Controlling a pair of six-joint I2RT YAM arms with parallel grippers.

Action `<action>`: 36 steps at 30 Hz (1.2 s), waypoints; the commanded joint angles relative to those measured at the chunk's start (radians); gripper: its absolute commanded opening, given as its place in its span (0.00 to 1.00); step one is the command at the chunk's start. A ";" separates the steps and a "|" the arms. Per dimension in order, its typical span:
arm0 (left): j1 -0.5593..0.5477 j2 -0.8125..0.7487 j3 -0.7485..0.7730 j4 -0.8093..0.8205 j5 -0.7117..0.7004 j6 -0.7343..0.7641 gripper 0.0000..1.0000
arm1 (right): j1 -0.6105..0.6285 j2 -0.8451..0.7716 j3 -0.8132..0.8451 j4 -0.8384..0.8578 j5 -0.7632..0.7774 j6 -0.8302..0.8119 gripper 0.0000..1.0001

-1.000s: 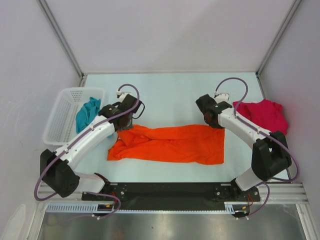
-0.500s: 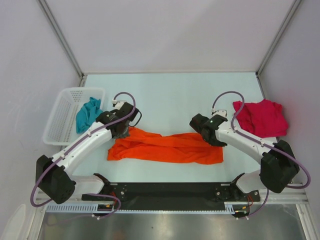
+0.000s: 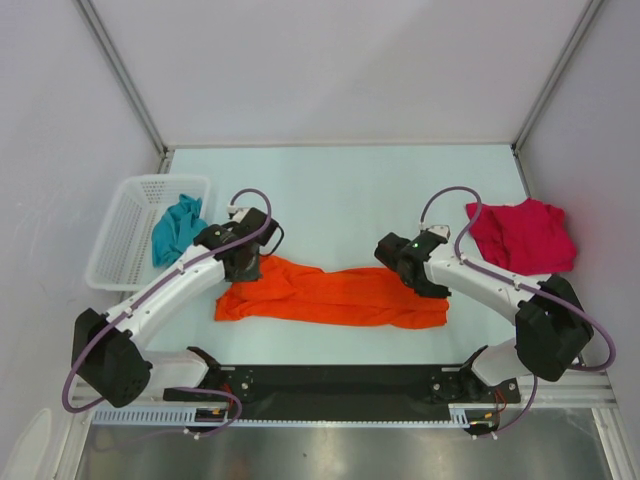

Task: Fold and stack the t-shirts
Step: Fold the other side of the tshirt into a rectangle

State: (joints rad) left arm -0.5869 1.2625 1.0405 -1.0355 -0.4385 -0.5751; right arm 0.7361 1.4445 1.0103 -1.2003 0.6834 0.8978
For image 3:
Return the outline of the orange t-shirt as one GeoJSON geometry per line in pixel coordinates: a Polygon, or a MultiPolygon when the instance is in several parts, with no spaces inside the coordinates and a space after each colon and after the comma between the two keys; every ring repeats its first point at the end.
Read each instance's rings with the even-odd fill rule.
{"type": "Polygon", "coordinates": [[[424,298],[383,267],[326,272],[277,256],[263,258],[262,277],[232,285],[217,301],[214,320],[270,317],[323,325],[406,330],[444,326],[449,302],[424,298]]]}

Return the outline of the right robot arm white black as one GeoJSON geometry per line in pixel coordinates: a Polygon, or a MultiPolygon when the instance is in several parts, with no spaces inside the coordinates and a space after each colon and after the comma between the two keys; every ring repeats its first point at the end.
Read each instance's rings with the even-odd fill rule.
{"type": "Polygon", "coordinates": [[[512,339],[480,348],[463,364],[461,388],[473,401],[486,400],[511,378],[559,380],[594,336],[566,279],[536,280],[473,260],[446,233],[428,229],[413,240],[389,233],[374,256],[416,295],[445,299],[456,291],[514,326],[512,339]]]}

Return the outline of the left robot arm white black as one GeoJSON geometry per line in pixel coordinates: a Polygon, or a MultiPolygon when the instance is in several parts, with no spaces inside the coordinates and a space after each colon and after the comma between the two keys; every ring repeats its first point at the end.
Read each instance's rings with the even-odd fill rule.
{"type": "Polygon", "coordinates": [[[279,223],[257,208],[232,207],[229,222],[204,228],[154,282],[104,313],[87,309],[76,319],[72,372],[115,408],[141,396],[168,401],[214,397],[219,363],[203,349],[151,351],[148,346],[188,301],[219,284],[260,278],[260,249],[282,236],[279,223]]]}

